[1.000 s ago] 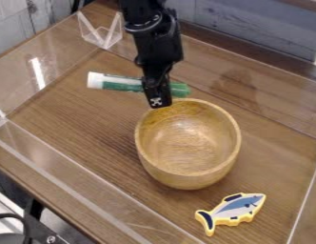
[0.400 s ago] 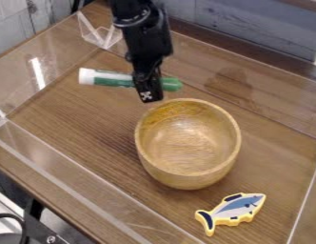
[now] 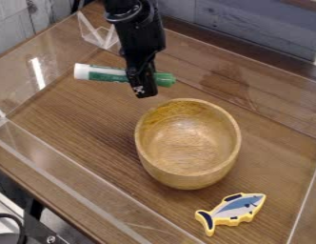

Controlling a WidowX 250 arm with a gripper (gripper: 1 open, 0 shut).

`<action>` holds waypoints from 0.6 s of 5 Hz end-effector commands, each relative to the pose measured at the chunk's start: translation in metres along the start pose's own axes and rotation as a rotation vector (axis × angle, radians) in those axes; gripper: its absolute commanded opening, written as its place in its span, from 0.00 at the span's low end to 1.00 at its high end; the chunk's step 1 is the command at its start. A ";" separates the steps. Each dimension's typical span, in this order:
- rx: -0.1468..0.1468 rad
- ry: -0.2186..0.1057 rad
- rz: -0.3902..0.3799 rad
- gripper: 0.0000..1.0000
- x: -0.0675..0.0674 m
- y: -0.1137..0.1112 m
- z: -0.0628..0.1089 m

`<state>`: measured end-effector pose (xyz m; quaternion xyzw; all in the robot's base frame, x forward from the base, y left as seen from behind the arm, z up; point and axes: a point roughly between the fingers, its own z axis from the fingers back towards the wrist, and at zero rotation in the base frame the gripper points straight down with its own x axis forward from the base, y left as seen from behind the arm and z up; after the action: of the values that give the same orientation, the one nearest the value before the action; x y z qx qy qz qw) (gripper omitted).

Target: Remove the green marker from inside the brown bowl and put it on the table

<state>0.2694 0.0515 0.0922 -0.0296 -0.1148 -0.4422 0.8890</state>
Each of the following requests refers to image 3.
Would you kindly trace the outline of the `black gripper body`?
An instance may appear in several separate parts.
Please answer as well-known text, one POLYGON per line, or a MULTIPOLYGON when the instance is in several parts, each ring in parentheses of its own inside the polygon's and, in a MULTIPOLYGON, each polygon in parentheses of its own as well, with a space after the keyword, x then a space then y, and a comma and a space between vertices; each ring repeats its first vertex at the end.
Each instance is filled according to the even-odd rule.
POLYGON ((115 26, 129 66, 154 60, 166 48, 157 0, 106 0, 106 20, 115 26))

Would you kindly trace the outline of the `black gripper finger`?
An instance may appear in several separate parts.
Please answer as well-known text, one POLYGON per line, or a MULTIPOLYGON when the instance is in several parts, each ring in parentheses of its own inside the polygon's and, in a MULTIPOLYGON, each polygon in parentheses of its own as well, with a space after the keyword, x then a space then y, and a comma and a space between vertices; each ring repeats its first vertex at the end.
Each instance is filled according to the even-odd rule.
POLYGON ((125 54, 123 47, 119 48, 118 55, 122 57, 122 59, 125 61, 125 64, 127 64, 127 59, 126 59, 126 54, 125 54))
POLYGON ((143 62, 139 66, 129 66, 126 69, 129 84, 138 98, 147 98, 158 94, 154 73, 155 67, 151 61, 143 62))

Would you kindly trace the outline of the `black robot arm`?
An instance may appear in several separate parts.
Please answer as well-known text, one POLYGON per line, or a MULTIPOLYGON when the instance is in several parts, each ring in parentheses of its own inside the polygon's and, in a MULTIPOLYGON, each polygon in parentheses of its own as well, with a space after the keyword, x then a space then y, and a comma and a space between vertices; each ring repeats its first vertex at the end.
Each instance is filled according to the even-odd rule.
POLYGON ((102 0, 106 21, 115 26, 126 77, 138 98, 158 94, 155 54, 166 48, 157 0, 102 0))

